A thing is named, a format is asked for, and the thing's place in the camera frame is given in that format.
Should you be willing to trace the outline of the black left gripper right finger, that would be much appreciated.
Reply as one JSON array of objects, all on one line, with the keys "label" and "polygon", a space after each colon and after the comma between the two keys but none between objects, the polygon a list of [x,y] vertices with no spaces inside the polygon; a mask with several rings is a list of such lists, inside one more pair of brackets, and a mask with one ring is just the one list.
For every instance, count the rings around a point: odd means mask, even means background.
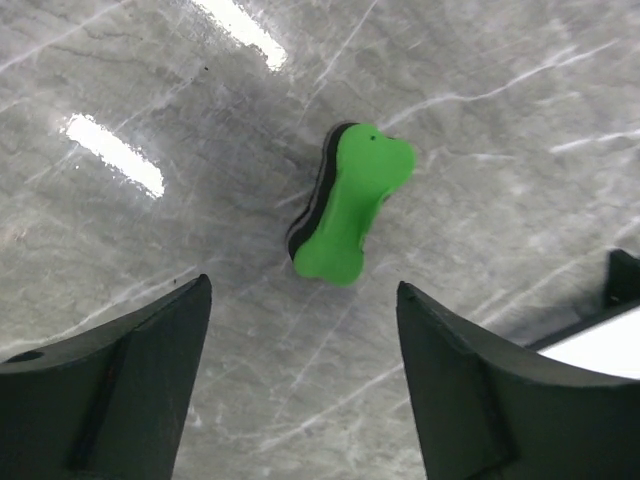
[{"label": "black left gripper right finger", "polygon": [[635,479],[639,384],[520,347],[412,284],[397,325],[430,479]]}]

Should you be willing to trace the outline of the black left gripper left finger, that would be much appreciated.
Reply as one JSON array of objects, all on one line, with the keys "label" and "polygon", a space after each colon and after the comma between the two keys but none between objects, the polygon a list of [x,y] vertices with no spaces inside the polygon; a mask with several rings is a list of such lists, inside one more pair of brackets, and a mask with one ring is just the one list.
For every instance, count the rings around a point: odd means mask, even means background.
[{"label": "black left gripper left finger", "polygon": [[171,478],[211,305],[201,275],[2,362],[2,478]]}]

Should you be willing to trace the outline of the white whiteboard black frame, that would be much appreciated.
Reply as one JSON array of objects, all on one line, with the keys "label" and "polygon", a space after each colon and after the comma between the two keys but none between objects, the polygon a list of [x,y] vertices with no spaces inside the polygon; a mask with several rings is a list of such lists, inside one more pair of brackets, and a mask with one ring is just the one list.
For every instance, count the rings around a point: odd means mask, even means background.
[{"label": "white whiteboard black frame", "polygon": [[639,258],[622,249],[609,252],[602,307],[527,349],[585,370],[639,378]]}]

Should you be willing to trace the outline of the green bone-shaped eraser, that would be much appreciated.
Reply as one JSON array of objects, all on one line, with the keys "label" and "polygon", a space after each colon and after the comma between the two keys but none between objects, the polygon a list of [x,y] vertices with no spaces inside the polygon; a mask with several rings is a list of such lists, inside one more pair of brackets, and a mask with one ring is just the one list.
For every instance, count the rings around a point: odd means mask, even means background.
[{"label": "green bone-shaped eraser", "polygon": [[376,126],[342,122],[326,136],[316,183],[287,232],[303,278],[349,286],[364,269],[364,244],[384,202],[411,177],[416,152]]}]

